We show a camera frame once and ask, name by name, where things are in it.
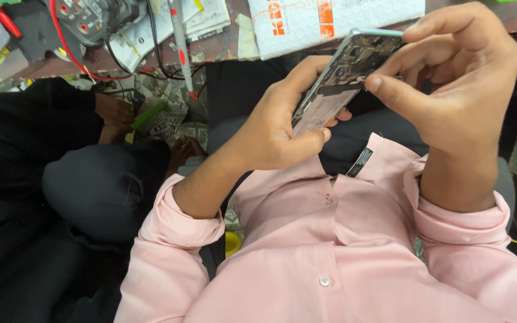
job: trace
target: shirt button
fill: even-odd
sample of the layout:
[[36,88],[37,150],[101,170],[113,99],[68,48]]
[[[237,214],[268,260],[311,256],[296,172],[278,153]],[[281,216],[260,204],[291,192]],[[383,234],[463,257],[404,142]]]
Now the shirt button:
[[326,276],[320,277],[320,284],[325,286],[325,287],[330,285],[330,278],[328,278]]

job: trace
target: green plastic handle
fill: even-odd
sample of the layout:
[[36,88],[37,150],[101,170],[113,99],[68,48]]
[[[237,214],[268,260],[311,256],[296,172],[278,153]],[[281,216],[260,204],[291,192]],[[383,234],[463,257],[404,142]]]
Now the green plastic handle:
[[142,113],[140,116],[136,117],[135,122],[131,124],[131,128],[133,128],[133,130],[136,130],[143,122],[147,121],[155,114],[161,112],[166,107],[167,101],[161,101],[161,103],[159,103],[158,105],[150,108],[149,110]]

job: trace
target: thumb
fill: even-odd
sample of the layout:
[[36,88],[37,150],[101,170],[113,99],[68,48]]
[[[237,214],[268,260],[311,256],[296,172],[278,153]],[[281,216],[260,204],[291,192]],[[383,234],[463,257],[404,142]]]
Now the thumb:
[[328,128],[318,128],[306,131],[291,139],[287,151],[294,163],[302,162],[307,158],[320,153],[322,146],[330,139]]
[[367,77],[364,86],[384,105],[410,122],[431,105],[432,98],[394,77],[373,74]]

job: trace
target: white padded envelope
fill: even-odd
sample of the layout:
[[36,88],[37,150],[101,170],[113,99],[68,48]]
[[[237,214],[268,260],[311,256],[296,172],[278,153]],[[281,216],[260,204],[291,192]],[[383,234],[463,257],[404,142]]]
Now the white padded envelope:
[[425,0],[248,0],[262,60],[424,16]]

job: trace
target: cluttered desk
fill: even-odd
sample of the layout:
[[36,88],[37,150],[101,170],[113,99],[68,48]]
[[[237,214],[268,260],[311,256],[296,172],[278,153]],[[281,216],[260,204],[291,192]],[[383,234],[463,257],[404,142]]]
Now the cluttered desk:
[[[0,82],[81,73],[100,79],[114,70],[337,48],[352,27],[403,30],[425,13],[462,2],[0,0]],[[484,3],[517,33],[517,1]]]

